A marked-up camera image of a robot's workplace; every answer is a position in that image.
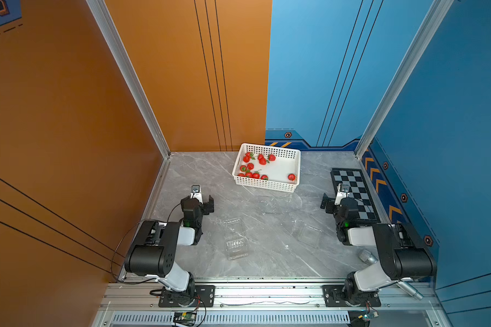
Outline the clear plastic clamshell container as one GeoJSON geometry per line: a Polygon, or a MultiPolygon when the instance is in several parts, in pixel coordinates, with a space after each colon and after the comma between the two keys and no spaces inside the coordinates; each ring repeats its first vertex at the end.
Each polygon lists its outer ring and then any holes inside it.
{"type": "Polygon", "coordinates": [[[294,236],[299,242],[312,248],[318,248],[323,236],[323,230],[307,223],[300,223],[295,227],[294,236]]]}
{"type": "Polygon", "coordinates": [[[228,219],[222,222],[221,226],[227,259],[237,260],[249,256],[249,243],[242,219],[228,219]]]}

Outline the white perforated plastic basket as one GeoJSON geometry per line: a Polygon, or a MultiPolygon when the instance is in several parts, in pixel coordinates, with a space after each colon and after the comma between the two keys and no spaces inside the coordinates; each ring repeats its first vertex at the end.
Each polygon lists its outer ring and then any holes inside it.
{"type": "Polygon", "coordinates": [[[235,160],[232,176],[237,185],[293,193],[300,183],[300,168],[301,151],[299,150],[244,143],[235,160]],[[248,163],[243,161],[244,155],[248,152],[253,153],[256,158],[250,162],[255,165],[253,170],[248,170],[248,163]],[[263,166],[257,159],[258,154],[263,154],[266,159],[273,154],[276,160],[269,161],[263,166]],[[252,178],[252,173],[255,171],[260,172],[260,179],[252,178]],[[289,174],[295,174],[296,180],[289,181],[287,178],[289,174]]]}

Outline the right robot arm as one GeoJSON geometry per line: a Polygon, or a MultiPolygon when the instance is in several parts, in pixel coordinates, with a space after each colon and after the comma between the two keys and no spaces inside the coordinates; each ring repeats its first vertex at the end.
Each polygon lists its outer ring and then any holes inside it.
{"type": "Polygon", "coordinates": [[[367,267],[351,272],[341,290],[326,290],[350,306],[376,305],[379,291],[398,286],[409,296],[424,296],[406,279],[436,275],[436,262],[416,230],[409,224],[370,223],[355,217],[355,198],[330,198],[323,195],[321,208],[335,219],[338,240],[346,246],[361,247],[360,259],[367,267]]]}

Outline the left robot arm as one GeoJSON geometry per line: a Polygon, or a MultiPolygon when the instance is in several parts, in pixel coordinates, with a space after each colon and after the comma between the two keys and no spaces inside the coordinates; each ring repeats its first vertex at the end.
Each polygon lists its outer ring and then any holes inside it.
{"type": "Polygon", "coordinates": [[[164,307],[190,307],[200,301],[193,274],[175,262],[178,246],[195,246],[203,231],[203,218],[214,212],[214,198],[203,202],[191,195],[179,203],[184,217],[178,222],[143,222],[125,257],[128,273],[163,285],[160,299],[164,307]]]}

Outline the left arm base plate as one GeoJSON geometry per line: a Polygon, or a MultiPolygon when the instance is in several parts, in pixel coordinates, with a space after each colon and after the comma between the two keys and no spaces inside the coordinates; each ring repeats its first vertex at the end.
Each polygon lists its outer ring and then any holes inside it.
{"type": "Polygon", "coordinates": [[[162,288],[158,306],[161,308],[195,308],[199,305],[210,308],[214,306],[215,286],[195,285],[184,292],[175,292],[162,288]]]}

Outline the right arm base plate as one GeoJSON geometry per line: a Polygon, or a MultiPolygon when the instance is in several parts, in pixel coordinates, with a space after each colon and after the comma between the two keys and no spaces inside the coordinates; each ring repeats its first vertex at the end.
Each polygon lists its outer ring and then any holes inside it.
{"type": "Polygon", "coordinates": [[[377,292],[362,292],[357,288],[345,290],[340,284],[324,285],[322,291],[327,307],[365,307],[367,304],[374,308],[381,306],[377,292]]]}

